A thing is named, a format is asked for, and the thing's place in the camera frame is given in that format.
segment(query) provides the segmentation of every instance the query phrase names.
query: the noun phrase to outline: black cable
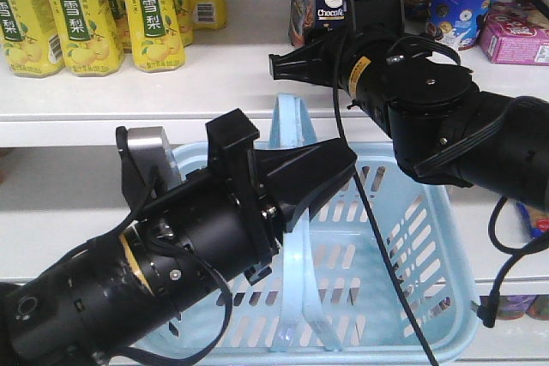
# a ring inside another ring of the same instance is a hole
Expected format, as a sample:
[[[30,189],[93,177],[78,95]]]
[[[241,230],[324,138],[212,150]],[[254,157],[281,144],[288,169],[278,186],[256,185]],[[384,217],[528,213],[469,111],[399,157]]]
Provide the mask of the black cable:
[[[221,291],[221,297],[225,304],[225,315],[223,317],[223,323],[221,325],[220,331],[217,336],[203,349],[200,351],[184,358],[176,359],[171,357],[163,357],[151,353],[150,351],[144,351],[137,349],[135,347],[120,347],[117,348],[112,355],[113,356],[124,356],[129,359],[132,359],[138,363],[141,363],[145,366],[191,366],[195,363],[198,363],[200,360],[205,358],[219,343],[225,331],[227,330],[232,316],[232,293],[231,289],[226,282],[223,275],[214,267],[210,266],[204,259],[200,256],[197,256],[183,248],[179,248],[168,242],[160,241],[155,238],[152,233],[148,233],[147,236],[148,247],[154,253],[159,255],[177,258],[191,259],[201,268],[203,268],[214,280],[214,282],[219,286]]]
[[[524,256],[549,249],[549,231],[526,243],[521,248],[511,248],[499,241],[496,234],[496,222],[498,221],[499,214],[504,208],[506,202],[507,198],[502,196],[498,203],[496,203],[488,222],[488,237],[490,238],[490,241],[496,249],[506,255],[510,255],[510,258],[501,266],[496,278],[494,279],[492,289],[490,290],[490,295],[488,296],[488,301],[479,306],[477,310],[477,316],[482,320],[482,324],[489,328],[494,327],[496,323],[499,298],[501,296],[500,289],[505,280],[505,276],[507,276],[511,268]]]
[[[148,183],[145,186],[145,188],[142,191],[142,196],[139,199],[139,201],[136,204],[136,207],[134,207],[130,212],[126,215],[124,220],[120,222],[114,229],[107,232],[106,235],[115,235],[120,236],[120,234],[129,226],[131,223],[136,220],[136,218],[141,214],[143,208],[147,204],[149,197],[151,195],[151,192],[153,191],[153,187],[156,184],[156,180],[158,178],[158,169],[156,167],[153,167],[149,174]],[[66,261],[70,261],[71,259],[74,259],[76,256],[78,256],[80,253],[87,251],[87,243],[80,244],[73,248],[72,250],[69,250],[67,253],[65,253],[58,261],[56,261],[53,265],[48,267],[46,271],[53,269],[57,265],[61,265],[65,263]]]
[[[389,57],[393,50],[402,42],[404,41],[410,41],[413,44],[420,45],[427,49],[428,51],[435,51],[436,53],[440,53],[441,55],[444,55],[446,57],[449,57],[452,59],[455,64],[460,66],[462,64],[462,59],[460,58],[460,55],[452,49],[451,47],[444,45],[442,43],[439,43],[435,40],[426,38],[424,36],[420,36],[417,34],[407,34],[405,36],[401,36],[399,39],[396,40],[396,42],[387,50],[386,56]]]
[[[340,135],[340,138],[345,143],[347,143],[347,138],[345,136],[343,122],[341,120],[341,111],[340,111],[340,105],[339,105],[339,69],[341,64],[341,54],[343,52],[343,46],[345,44],[346,39],[347,39],[347,32],[343,31],[341,35],[340,43],[338,44],[337,52],[335,55],[334,78],[332,82],[332,99],[334,104],[335,122],[337,124],[337,130]],[[419,340],[419,343],[423,348],[423,351],[425,352],[427,358],[429,359],[429,362],[431,363],[432,366],[438,366],[438,361],[435,358],[435,355],[433,354],[432,349],[429,346],[429,342],[427,342],[427,339],[423,334],[423,331],[419,327],[419,323],[415,318],[415,315],[413,314],[413,311],[410,308],[410,305],[408,304],[406,297],[404,296],[404,292],[402,291],[400,280],[396,277],[395,271],[393,270],[393,265],[391,264],[389,253],[387,253],[387,249],[385,248],[385,244],[383,242],[383,236],[379,230],[379,226],[377,225],[377,221],[374,216],[374,213],[371,210],[370,202],[368,202],[368,198],[364,190],[364,187],[362,185],[362,182],[360,182],[359,172],[356,170],[356,167],[355,167],[355,172],[353,174],[353,180],[359,192],[360,200],[362,201],[362,204],[365,207],[366,214],[368,216],[368,221],[370,222],[371,229],[373,231],[374,237],[376,238],[377,247],[379,248],[379,251],[383,258],[383,264],[387,269],[387,272],[389,273],[389,277],[393,287],[395,288],[395,292],[396,292],[396,295],[398,296],[398,300],[400,301],[401,306],[404,309],[404,312],[406,313],[406,316],[410,321],[410,324],[412,325],[413,331],[415,332]]]

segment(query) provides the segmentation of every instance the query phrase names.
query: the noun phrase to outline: pink box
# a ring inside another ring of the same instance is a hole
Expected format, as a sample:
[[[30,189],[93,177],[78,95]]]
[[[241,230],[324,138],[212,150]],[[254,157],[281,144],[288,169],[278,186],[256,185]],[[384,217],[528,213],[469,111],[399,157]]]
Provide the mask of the pink box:
[[[549,65],[549,20],[532,4],[494,3],[480,47],[492,63]]]

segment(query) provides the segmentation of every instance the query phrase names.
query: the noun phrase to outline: light blue basket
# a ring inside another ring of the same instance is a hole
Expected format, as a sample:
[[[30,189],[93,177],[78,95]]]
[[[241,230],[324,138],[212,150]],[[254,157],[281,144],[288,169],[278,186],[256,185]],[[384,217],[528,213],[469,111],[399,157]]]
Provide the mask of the light blue basket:
[[[270,148],[315,140],[304,103],[279,96]],[[404,175],[390,143],[351,147],[401,288],[437,360],[455,360],[477,329],[470,307],[478,295],[446,191]],[[204,167],[207,151],[205,142],[175,149],[182,175]],[[253,286],[244,276],[231,282],[231,325],[201,364],[429,364],[353,184],[310,223],[307,218],[305,213],[293,233],[285,235],[270,276]],[[216,292],[137,345],[164,356],[189,356],[218,333],[223,310]]]

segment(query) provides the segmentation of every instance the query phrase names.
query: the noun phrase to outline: white shelf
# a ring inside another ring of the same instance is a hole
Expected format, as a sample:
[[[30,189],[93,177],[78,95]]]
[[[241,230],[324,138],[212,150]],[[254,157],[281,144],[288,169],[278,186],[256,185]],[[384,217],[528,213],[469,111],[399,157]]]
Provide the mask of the white shelf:
[[[499,268],[510,257],[497,250],[488,238],[488,220],[499,196],[479,187],[450,188],[450,199],[480,295],[488,295]],[[521,247],[529,238],[512,201],[508,201],[497,222],[500,240],[510,247]],[[549,294],[549,251],[525,256],[509,272],[502,295]]]
[[[284,0],[231,1],[228,27],[197,32],[195,44],[187,48],[187,63],[173,72],[142,73],[131,55],[116,74],[104,78],[79,78],[64,70],[45,79],[24,79],[0,64],[0,147],[111,145],[121,124],[162,124],[174,143],[188,143],[203,140],[203,124],[236,107],[266,133],[277,93],[302,97],[311,116],[323,119],[318,133],[334,135],[327,87],[273,81],[269,74],[268,54],[292,50],[288,11]],[[482,89],[546,97],[547,69],[490,64],[479,48],[464,51],[462,61]],[[349,100],[343,96],[341,103]],[[349,139],[382,138],[362,112],[343,115],[349,117]]]
[[[504,364],[541,366],[549,363],[549,321],[528,315],[513,321],[496,321],[493,329],[480,327],[455,366]]]

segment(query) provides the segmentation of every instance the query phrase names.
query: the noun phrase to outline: chocolate box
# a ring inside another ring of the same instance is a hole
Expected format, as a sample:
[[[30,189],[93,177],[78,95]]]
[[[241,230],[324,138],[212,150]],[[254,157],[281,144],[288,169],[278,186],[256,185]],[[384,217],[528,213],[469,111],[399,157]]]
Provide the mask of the chocolate box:
[[[549,20],[531,3],[494,3],[480,47],[492,63],[549,65]]]
[[[288,31],[292,45],[308,45],[328,30],[342,25],[345,11],[343,0],[292,0]]]

